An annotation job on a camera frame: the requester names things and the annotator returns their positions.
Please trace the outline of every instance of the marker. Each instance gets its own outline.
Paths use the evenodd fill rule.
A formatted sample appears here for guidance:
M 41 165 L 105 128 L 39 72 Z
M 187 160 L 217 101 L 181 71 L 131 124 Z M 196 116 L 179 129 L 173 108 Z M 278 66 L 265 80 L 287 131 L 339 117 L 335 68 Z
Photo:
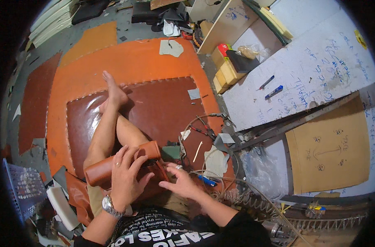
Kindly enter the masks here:
M 279 87 L 277 87 L 274 91 L 272 91 L 271 93 L 269 93 L 268 95 L 266 95 L 264 97 L 264 100 L 268 100 L 269 98 L 271 98 L 272 96 L 276 95 L 277 93 L 281 92 L 282 90 L 284 89 L 284 87 L 281 85 Z
M 263 89 L 265 85 L 267 85 L 270 81 L 272 81 L 272 79 L 274 79 L 274 77 L 275 76 L 272 76 L 266 82 L 264 82 L 264 84 L 259 87 L 259 90 Z

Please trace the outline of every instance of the wristwatch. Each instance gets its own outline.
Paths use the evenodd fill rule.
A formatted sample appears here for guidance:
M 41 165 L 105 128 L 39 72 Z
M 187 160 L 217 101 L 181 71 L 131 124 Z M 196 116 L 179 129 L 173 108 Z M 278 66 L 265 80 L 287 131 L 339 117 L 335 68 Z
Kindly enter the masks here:
M 103 209 L 117 219 L 120 219 L 123 216 L 123 213 L 116 211 L 109 195 L 106 195 L 103 198 Z

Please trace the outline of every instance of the cardboard sheet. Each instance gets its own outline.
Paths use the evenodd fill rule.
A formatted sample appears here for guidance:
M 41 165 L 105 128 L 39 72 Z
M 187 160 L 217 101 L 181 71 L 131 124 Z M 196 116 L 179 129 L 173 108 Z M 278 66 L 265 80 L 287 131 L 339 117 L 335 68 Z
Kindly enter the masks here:
M 368 180 L 370 149 L 359 97 L 286 133 L 295 194 Z
M 115 21 L 84 31 L 82 38 L 62 57 L 60 67 L 66 66 L 87 54 L 117 45 L 116 38 Z

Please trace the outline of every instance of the left hand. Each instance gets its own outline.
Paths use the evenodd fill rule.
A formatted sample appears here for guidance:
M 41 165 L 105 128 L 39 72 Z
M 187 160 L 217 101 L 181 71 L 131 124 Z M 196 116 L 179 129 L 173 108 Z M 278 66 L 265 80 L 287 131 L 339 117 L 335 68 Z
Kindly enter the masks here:
M 134 161 L 134 155 L 138 150 L 138 147 L 129 148 L 126 145 L 116 153 L 112 161 L 111 199 L 115 209 L 122 213 L 127 205 L 144 192 L 145 186 L 155 175 L 150 172 L 137 182 L 138 171 L 148 160 L 148 156 L 145 155 Z

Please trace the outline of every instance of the foot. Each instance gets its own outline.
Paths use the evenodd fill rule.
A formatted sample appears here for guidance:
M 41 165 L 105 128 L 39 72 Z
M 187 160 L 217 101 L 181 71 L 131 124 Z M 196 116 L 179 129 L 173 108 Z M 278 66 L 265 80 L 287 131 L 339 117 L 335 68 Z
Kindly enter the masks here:
M 100 113 L 104 113 L 106 107 L 110 103 L 120 108 L 129 100 L 127 94 L 123 91 L 123 89 L 126 88 L 126 85 L 121 84 L 121 86 L 117 86 L 114 77 L 107 71 L 103 72 L 103 79 L 108 85 L 108 99 L 101 104 Z

